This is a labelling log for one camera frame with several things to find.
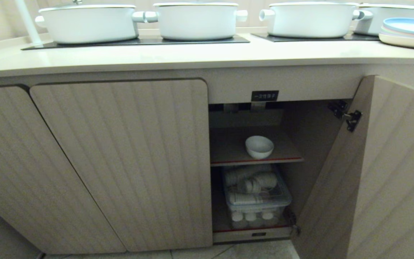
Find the clear plastic container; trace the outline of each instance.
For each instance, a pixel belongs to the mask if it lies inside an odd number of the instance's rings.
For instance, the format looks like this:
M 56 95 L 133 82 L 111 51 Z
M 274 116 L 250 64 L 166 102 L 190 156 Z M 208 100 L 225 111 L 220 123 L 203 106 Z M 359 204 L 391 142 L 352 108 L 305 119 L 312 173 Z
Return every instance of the clear plastic container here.
M 244 193 L 244 188 L 238 188 L 240 182 L 234 185 L 226 184 L 227 174 L 243 172 L 244 169 L 256 169 L 254 174 L 242 181 L 254 181 L 254 176 L 266 175 L 263 172 L 274 172 L 276 185 L 261 187 L 260 191 L 256 187 L 251 187 L 248 193 Z M 292 202 L 292 195 L 286 187 L 278 167 L 271 164 L 269 167 L 250 167 L 246 165 L 223 168 L 223 186 L 225 189 L 226 203 L 230 209 L 231 225 L 234 229 L 238 228 L 266 228 L 278 225 L 282 220 L 282 213 L 286 206 Z

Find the black cooktop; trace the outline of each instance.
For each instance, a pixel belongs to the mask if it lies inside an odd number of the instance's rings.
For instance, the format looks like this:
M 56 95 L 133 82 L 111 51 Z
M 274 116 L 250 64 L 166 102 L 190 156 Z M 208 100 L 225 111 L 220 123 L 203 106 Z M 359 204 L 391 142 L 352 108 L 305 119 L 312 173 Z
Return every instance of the black cooktop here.
M 161 36 L 140 36 L 137 39 L 126 41 L 112 41 L 102 43 L 87 43 L 87 44 L 59 44 L 50 42 L 46 44 L 40 44 L 31 46 L 22 50 L 33 49 L 57 49 L 66 47 L 84 47 L 84 46 L 136 46 L 136 45 L 169 45 L 169 44 L 206 44 L 206 43 L 249 43 L 248 40 L 234 36 L 228 39 L 209 40 L 209 41 L 173 41 L 161 38 Z
M 277 37 L 267 33 L 252 33 L 252 35 L 266 39 L 272 42 L 281 41 L 380 41 L 379 37 L 351 34 L 340 38 L 290 38 L 290 37 Z

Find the blue plate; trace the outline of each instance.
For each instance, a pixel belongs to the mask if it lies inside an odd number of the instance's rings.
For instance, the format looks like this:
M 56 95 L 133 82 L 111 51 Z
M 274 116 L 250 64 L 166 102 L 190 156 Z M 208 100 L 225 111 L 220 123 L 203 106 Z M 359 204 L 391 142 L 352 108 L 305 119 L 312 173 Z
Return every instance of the blue plate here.
M 393 31 L 414 34 L 414 18 L 389 18 L 383 26 Z

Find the white pole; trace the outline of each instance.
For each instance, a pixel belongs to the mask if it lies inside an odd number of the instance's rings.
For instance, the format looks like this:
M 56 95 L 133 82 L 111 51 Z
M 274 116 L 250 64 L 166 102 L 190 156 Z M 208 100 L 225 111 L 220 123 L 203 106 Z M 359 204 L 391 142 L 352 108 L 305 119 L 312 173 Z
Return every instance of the white pole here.
M 22 17 L 23 23 L 25 23 L 25 28 L 28 31 L 28 34 L 30 35 L 31 42 L 33 44 L 41 44 L 41 38 L 39 38 L 38 31 L 36 31 L 35 24 L 31 20 L 30 13 L 28 12 L 27 5 L 25 4 L 24 0 L 15 0 L 15 3 L 17 5 L 18 11 L 20 13 L 20 16 Z

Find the plastic storage bin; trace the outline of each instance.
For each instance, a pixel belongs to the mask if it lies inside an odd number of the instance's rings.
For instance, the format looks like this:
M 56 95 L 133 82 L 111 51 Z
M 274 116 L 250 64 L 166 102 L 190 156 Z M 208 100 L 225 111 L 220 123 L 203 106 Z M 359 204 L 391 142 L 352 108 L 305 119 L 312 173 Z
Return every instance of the plastic storage bin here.
M 234 229 L 276 226 L 292 202 L 275 164 L 224 167 L 223 186 Z

